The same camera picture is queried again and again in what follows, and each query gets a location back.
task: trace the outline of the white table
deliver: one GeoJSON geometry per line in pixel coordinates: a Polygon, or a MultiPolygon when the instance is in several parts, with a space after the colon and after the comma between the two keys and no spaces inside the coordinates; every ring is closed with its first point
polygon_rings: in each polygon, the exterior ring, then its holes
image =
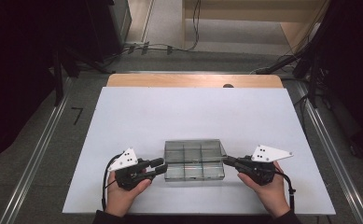
{"type": "MultiPolygon", "coordinates": [[[[138,157],[153,160],[163,157],[166,140],[202,138],[220,139],[233,157],[251,155],[259,144],[292,151],[294,157],[279,162],[297,190],[296,214],[335,214],[288,93],[281,88],[103,88],[63,212],[101,209],[105,166],[122,150],[133,147],[138,157]]],[[[130,213],[266,214],[236,174],[225,166],[225,178],[219,181],[165,182],[157,176],[130,213]]]]}

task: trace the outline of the hand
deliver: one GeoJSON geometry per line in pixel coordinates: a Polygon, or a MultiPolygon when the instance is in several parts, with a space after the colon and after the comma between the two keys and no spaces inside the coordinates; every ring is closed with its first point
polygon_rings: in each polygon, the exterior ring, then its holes
{"type": "MultiPolygon", "coordinates": [[[[115,181],[115,172],[109,174],[107,183],[115,181]]],[[[131,208],[134,199],[142,193],[151,184],[151,180],[145,179],[141,181],[134,189],[128,191],[118,187],[118,184],[114,182],[107,188],[107,206],[105,212],[108,214],[123,217],[128,213],[131,208]]]]}
{"type": "MultiPolygon", "coordinates": [[[[274,165],[282,173],[280,165],[277,161],[274,165]]],[[[265,209],[271,214],[273,218],[277,218],[287,213],[290,208],[286,203],[286,196],[284,194],[284,179],[280,175],[274,175],[273,181],[267,185],[260,186],[248,175],[239,173],[237,176],[258,195],[265,209]]]]}

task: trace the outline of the transparent box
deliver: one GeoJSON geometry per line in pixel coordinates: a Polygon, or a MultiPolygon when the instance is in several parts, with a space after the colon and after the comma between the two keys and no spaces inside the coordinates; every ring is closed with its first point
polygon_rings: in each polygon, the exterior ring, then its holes
{"type": "Polygon", "coordinates": [[[226,152],[218,139],[166,141],[165,181],[222,180],[226,152]]]}

